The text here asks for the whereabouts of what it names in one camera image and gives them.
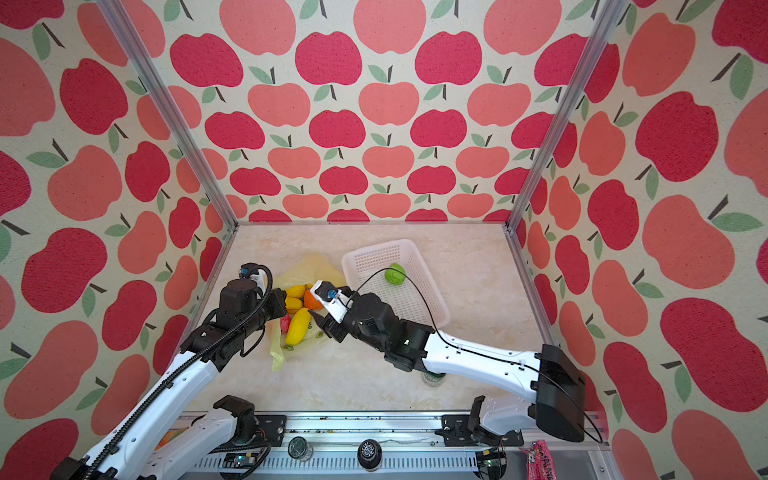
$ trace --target basket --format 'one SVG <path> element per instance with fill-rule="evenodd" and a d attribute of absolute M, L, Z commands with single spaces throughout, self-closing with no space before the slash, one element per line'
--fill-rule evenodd
<path fill-rule="evenodd" d="M 363 247 L 346 253 L 341 259 L 344 277 L 352 290 L 357 289 L 372 273 L 393 263 L 398 263 L 406 269 L 406 275 L 419 287 L 435 317 L 437 327 L 448 325 L 451 313 L 424 263 L 422 254 L 411 240 L 393 240 Z M 392 285 L 386 281 L 384 273 L 374 276 L 360 293 L 375 293 L 383 302 L 387 302 L 400 318 L 432 325 L 429 312 L 416 288 L 408 280 L 403 281 L 402 285 Z"/>

